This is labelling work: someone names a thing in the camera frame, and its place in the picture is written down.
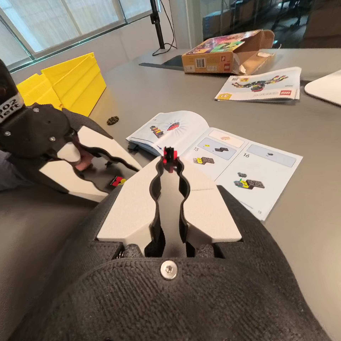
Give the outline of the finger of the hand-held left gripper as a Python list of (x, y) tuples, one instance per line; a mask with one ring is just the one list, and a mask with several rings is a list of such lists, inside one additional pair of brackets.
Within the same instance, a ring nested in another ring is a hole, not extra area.
[(65, 160), (47, 162), (39, 172), (62, 186), (68, 194), (100, 203), (108, 197), (108, 193), (100, 191), (93, 182), (81, 179), (74, 167)]
[(138, 172), (142, 166), (114, 139), (110, 139), (86, 126), (77, 133), (80, 146), (93, 155), (101, 155), (110, 162), (123, 164)]

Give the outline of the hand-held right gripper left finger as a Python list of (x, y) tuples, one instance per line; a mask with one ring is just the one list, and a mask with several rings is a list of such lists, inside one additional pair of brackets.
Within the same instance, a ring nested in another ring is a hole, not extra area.
[(158, 199), (163, 158), (157, 157), (127, 180), (117, 194), (97, 234), (100, 241), (136, 244), (143, 256), (161, 257), (165, 236)]

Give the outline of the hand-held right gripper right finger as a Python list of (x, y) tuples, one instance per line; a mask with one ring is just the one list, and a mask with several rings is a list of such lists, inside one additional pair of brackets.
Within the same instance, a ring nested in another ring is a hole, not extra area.
[(237, 225), (215, 182), (182, 157), (177, 158), (180, 205), (179, 232), (183, 243), (237, 242)]

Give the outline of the red black lego clip assembly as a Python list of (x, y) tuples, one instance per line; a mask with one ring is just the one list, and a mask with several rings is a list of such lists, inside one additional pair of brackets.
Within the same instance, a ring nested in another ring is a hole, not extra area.
[(163, 167), (168, 173), (173, 173), (178, 165), (177, 151), (173, 147), (164, 147)]

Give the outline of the long black red yellow lego assembly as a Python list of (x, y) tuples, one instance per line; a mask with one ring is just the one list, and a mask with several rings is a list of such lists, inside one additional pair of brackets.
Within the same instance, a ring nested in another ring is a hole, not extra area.
[(109, 182), (109, 187), (110, 188), (117, 188), (118, 186), (123, 185), (126, 182), (126, 179), (120, 176), (114, 177), (110, 182)]

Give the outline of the yellow cardboard lego box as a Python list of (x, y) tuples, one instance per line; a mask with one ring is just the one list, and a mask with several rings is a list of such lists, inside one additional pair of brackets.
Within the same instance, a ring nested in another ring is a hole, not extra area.
[(182, 55), (184, 73), (253, 75), (274, 53), (275, 34), (257, 29), (209, 38)]

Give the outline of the person's left hand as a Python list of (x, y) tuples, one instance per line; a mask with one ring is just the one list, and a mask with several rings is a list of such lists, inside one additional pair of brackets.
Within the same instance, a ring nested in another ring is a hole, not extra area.
[(79, 171), (84, 171), (87, 168), (91, 167), (94, 156), (83, 149), (83, 147), (79, 143), (79, 138), (77, 135), (73, 138), (73, 144), (78, 149), (80, 154), (80, 160), (74, 164), (74, 167)]

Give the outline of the open instruction booklet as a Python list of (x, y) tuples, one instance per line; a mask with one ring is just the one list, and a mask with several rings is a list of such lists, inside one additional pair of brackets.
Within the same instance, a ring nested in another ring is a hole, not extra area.
[(260, 221), (265, 221), (302, 156), (211, 128), (197, 113), (158, 113), (126, 137), (155, 156), (173, 147)]

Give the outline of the large white-framed window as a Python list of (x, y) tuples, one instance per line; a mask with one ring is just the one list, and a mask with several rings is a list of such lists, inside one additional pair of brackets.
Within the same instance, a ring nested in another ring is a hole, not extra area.
[(1, 0), (1, 60), (10, 70), (147, 19), (161, 1)]

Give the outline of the closed booklet with colourful cover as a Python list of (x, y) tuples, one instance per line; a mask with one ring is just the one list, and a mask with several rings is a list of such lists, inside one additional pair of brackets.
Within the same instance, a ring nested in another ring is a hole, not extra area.
[(282, 103), (300, 99), (300, 67), (289, 67), (252, 76), (230, 76), (216, 101)]

